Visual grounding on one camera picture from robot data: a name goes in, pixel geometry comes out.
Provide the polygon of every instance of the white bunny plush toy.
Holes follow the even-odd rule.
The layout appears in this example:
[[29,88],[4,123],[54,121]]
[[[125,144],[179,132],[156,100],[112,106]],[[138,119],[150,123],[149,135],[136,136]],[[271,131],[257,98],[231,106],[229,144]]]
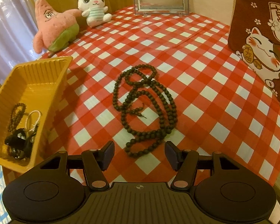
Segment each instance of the white bunny plush toy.
[[105,0],[78,0],[78,9],[82,11],[82,16],[87,18],[90,27],[108,22],[112,18],[110,13],[105,14],[108,10]]

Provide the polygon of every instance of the patrick star plush toy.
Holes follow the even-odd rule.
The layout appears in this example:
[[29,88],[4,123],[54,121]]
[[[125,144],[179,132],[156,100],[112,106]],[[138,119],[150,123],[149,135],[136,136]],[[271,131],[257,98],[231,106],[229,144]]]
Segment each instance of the patrick star plush toy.
[[78,9],[56,12],[46,0],[35,2],[35,17],[38,32],[33,39],[33,48],[40,54],[43,48],[57,52],[73,42],[79,33],[76,17],[81,16]]

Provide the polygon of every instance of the yellow plastic tray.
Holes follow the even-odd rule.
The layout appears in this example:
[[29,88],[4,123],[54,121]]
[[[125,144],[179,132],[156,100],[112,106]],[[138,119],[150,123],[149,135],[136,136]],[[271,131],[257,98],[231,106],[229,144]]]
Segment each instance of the yellow plastic tray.
[[[55,111],[66,85],[66,70],[72,57],[56,57],[19,64],[13,68],[0,88],[0,165],[25,173],[44,159],[45,143],[52,127]],[[31,157],[16,160],[7,153],[5,138],[16,103],[26,104],[25,115],[17,128],[24,128],[27,114],[33,110],[42,113]],[[32,114],[35,122],[38,114]]]

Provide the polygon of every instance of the table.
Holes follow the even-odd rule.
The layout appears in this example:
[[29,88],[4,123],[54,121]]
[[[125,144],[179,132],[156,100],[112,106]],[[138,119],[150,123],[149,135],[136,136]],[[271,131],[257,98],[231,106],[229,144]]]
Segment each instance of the table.
[[[114,83],[123,71],[149,63],[177,105],[178,124],[166,137],[180,149],[201,155],[221,151],[274,184],[280,171],[280,103],[227,46],[229,26],[197,14],[135,15],[133,7],[113,20],[83,31],[54,56],[72,56],[68,85],[48,139],[47,156],[80,154],[113,140],[115,156],[104,172],[108,182],[170,182],[175,176],[162,144],[134,159],[123,148],[132,137],[112,106]],[[122,84],[119,100],[130,87]],[[147,119],[130,117],[139,131],[158,128],[151,103],[142,98]],[[146,144],[137,144],[134,150]],[[14,174],[5,170],[6,181]],[[85,184],[81,170],[71,175]],[[199,171],[198,182],[208,175]]]

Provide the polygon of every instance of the dark wooden beads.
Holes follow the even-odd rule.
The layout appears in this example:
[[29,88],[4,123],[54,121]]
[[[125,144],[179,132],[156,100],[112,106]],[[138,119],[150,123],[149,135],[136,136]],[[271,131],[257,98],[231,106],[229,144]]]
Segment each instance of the dark wooden beads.
[[10,114],[10,124],[8,125],[8,132],[14,133],[18,124],[20,123],[21,119],[26,110],[26,105],[23,103],[17,103]]
[[[142,68],[150,69],[152,71],[152,74],[147,77],[145,74],[143,74],[140,71]],[[131,81],[130,78],[133,74],[139,75],[142,78],[142,80]],[[172,98],[172,95],[170,94],[170,91],[164,85],[160,84],[158,81],[153,79],[156,76],[156,74],[157,71],[155,67],[151,65],[146,65],[146,64],[137,65],[120,74],[120,76],[117,78],[115,82],[114,91],[113,91],[113,107],[115,110],[121,112],[120,120],[123,127],[127,130],[128,133],[131,133],[132,135],[135,136],[134,139],[131,139],[128,143],[126,143],[125,152],[127,152],[128,156],[130,157],[137,158],[152,152],[155,148],[157,148],[158,145],[160,145],[163,142],[163,139],[168,134],[171,133],[172,129],[175,128],[177,123],[175,102]],[[132,86],[133,88],[128,93],[123,104],[119,105],[118,103],[119,86],[123,78],[125,79],[125,82],[128,85]],[[160,101],[165,109],[164,112],[161,110],[158,102],[151,94],[151,92],[145,90],[145,86],[147,85],[160,98]],[[152,105],[154,106],[159,116],[158,118],[159,118],[160,128],[158,130],[152,130],[147,132],[136,131],[132,129],[129,123],[127,122],[126,117],[128,114],[132,116],[145,117],[140,113],[144,109],[144,104],[142,107],[138,107],[134,109],[132,108],[133,101],[142,96],[146,96],[149,98],[149,100],[152,102]],[[133,146],[133,144],[150,140],[150,139],[155,139],[156,142],[153,143],[151,146],[149,146],[147,149],[141,150],[139,152],[131,152],[131,147]]]

